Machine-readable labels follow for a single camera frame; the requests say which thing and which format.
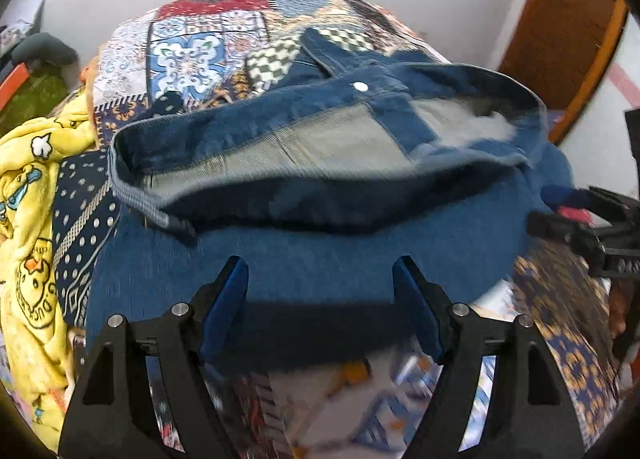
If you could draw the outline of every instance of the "pink stripe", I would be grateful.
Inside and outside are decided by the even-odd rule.
[[[620,67],[619,63],[613,62],[609,66],[607,77],[616,86],[616,89],[622,93],[627,102],[631,103],[632,106],[640,106],[640,89],[631,81],[631,78]]]

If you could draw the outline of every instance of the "polka dot fabric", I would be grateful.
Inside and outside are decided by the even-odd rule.
[[[65,322],[84,327],[100,248],[116,229],[120,204],[107,179],[106,150],[66,158],[53,201],[53,264]]]

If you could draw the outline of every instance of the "blue denim garment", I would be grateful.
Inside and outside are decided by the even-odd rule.
[[[510,78],[417,53],[350,53],[312,30],[301,40],[287,78],[264,96],[116,134],[110,175],[132,210],[99,257],[89,341],[114,312],[137,320],[188,301],[239,255],[246,301],[231,327],[207,333],[204,347],[222,349],[207,360],[265,371],[361,356],[413,331],[393,299],[399,256],[453,301],[474,301],[524,252],[526,215],[545,207],[542,185],[570,184],[564,156],[545,140],[544,106]],[[437,113],[417,112],[460,100],[489,103],[509,121],[508,137],[472,129],[461,140],[455,125],[439,135],[429,121]],[[357,121],[325,121],[344,109]],[[380,126],[375,142],[353,132],[363,124]],[[344,152],[310,153],[342,135],[353,135]],[[294,163],[274,150],[295,153]]]

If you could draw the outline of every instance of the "metal button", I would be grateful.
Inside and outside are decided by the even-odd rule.
[[[528,314],[521,314],[518,316],[518,323],[523,327],[533,327],[533,318]]]
[[[113,316],[109,317],[109,319],[107,320],[107,324],[109,324],[109,327],[117,327],[122,323],[123,320],[124,318],[122,318],[121,314],[114,314]]]
[[[467,304],[453,304],[451,308],[453,314],[456,316],[466,316],[469,314],[469,306]]]
[[[353,88],[359,90],[360,92],[367,92],[369,90],[369,86],[364,82],[354,82]]]
[[[183,316],[189,312],[189,304],[185,304],[184,302],[180,302],[179,304],[175,304],[171,308],[172,314],[176,316]]]

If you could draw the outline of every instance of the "denim waistband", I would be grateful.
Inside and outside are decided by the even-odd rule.
[[[540,159],[545,107],[508,76],[418,53],[351,53],[314,30],[301,43],[285,80],[259,98],[121,129],[109,154],[114,194],[174,232],[227,217],[364,228],[397,216],[443,173]],[[459,102],[482,121],[443,135],[437,109]],[[501,125],[492,112],[508,135],[484,134]],[[353,150],[342,158],[325,142],[341,135]],[[320,156],[305,153],[311,138],[322,139]]]

